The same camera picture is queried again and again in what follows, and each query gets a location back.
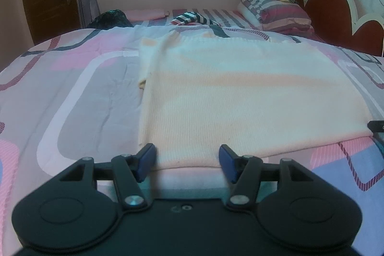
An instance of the pink patterned bedspread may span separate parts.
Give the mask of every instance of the pink patterned bedspread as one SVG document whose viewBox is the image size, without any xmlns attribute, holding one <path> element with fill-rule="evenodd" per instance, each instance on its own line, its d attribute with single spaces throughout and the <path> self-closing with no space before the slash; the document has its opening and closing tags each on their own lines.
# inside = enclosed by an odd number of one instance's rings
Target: pink patterned bedspread
<svg viewBox="0 0 384 256">
<path fill-rule="evenodd" d="M 137 152 L 141 93 L 137 87 L 141 38 L 175 30 L 184 36 L 212 32 L 259 41 L 309 41 L 347 75 L 373 117 L 384 117 L 383 58 L 299 37 L 223 26 L 150 26 L 83 29 L 39 44 L 0 73 L 0 256 L 20 247 L 11 213 L 35 188 L 84 156 L 95 162 Z M 384 148 L 381 138 L 356 138 L 284 154 L 353 198 L 363 211 L 354 242 L 362 255 L 384 253 Z M 282 155 L 267 160 L 276 163 Z M 217 168 L 151 173 L 143 189 L 161 196 L 217 197 L 228 185 Z M 98 189 L 110 196 L 110 184 Z M 262 192 L 273 191 L 264 184 Z"/>
</svg>

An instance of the folded towel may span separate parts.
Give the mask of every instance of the folded towel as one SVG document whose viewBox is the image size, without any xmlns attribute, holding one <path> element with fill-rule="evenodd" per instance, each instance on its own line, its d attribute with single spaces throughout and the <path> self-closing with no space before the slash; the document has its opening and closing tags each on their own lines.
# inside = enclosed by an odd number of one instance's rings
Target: folded towel
<svg viewBox="0 0 384 256">
<path fill-rule="evenodd" d="M 194 36 L 194 38 L 216 38 L 216 35 L 212 31 L 204 31 Z M 139 46 L 139 58 L 140 58 L 140 68 L 139 68 L 139 88 L 144 89 L 145 82 L 147 80 L 149 65 L 152 57 L 155 53 L 158 53 L 160 46 L 159 45 L 169 45 L 173 47 L 174 44 L 177 44 L 177 41 L 174 41 L 174 36 L 165 36 L 162 39 L 152 39 L 152 38 L 143 38 Z"/>
<path fill-rule="evenodd" d="M 360 93 L 308 44 L 177 32 L 151 41 L 139 146 L 156 145 L 159 169 L 219 167 L 224 143 L 266 157 L 371 135 Z"/>
<path fill-rule="evenodd" d="M 124 13 L 130 22 L 156 20 L 169 15 L 163 9 L 126 10 Z"/>
</svg>

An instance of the black bag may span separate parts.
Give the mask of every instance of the black bag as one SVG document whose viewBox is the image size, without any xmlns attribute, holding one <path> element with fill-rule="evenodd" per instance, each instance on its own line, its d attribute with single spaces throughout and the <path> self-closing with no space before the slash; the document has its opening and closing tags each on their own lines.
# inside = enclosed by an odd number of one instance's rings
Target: black bag
<svg viewBox="0 0 384 256">
<path fill-rule="evenodd" d="M 125 13 L 119 9 L 116 9 L 102 13 L 100 16 L 96 17 L 91 23 L 89 23 L 86 28 L 109 30 L 115 26 L 133 27 L 132 23 L 130 23 L 130 21 L 125 16 Z"/>
</svg>

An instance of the black object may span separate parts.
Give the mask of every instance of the black object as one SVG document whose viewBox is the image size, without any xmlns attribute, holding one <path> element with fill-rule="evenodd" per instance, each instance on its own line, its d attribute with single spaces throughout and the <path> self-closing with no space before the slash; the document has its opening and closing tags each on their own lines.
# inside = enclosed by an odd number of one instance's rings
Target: black object
<svg viewBox="0 0 384 256">
<path fill-rule="evenodd" d="M 358 255 L 358 205 L 291 159 L 264 164 L 222 145 L 220 164 L 235 183 L 226 202 L 150 202 L 137 182 L 155 158 L 152 144 L 110 163 L 83 158 L 26 196 L 12 213 L 24 246 L 16 255 Z M 118 203 L 96 180 L 114 181 Z M 257 203 L 260 181 L 278 181 L 278 189 Z"/>
<path fill-rule="evenodd" d="M 384 121 L 370 121 L 368 128 L 373 133 L 384 133 Z"/>
<path fill-rule="evenodd" d="M 133 27 L 124 12 L 119 9 L 109 10 L 96 17 L 87 25 L 87 29 L 109 30 L 113 27 Z"/>
</svg>

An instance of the headboard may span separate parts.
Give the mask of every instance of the headboard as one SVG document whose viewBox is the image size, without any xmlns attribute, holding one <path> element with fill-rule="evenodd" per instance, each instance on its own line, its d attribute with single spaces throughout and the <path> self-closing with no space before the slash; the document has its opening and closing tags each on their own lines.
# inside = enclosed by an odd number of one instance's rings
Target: headboard
<svg viewBox="0 0 384 256">
<path fill-rule="evenodd" d="M 384 18 L 370 13 L 358 19 L 354 0 L 297 0 L 325 42 L 383 56 Z"/>
</svg>

